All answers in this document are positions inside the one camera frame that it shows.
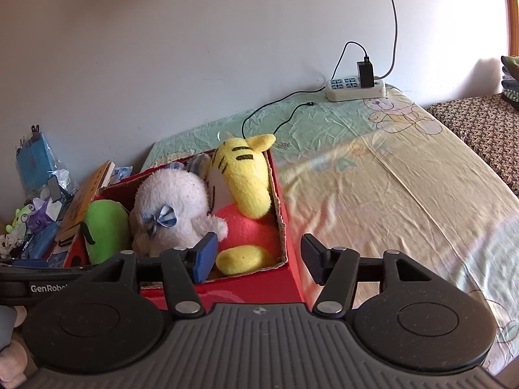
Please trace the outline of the person's hand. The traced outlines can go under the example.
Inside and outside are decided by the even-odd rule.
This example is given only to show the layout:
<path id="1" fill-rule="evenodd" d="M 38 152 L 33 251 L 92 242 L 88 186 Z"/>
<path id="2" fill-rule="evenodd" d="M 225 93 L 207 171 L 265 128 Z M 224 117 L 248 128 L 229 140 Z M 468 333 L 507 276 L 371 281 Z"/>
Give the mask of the person's hand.
<path id="1" fill-rule="evenodd" d="M 17 388 L 26 381 L 26 350 L 13 339 L 15 327 L 26 318 L 23 306 L 1 306 L 1 388 Z"/>

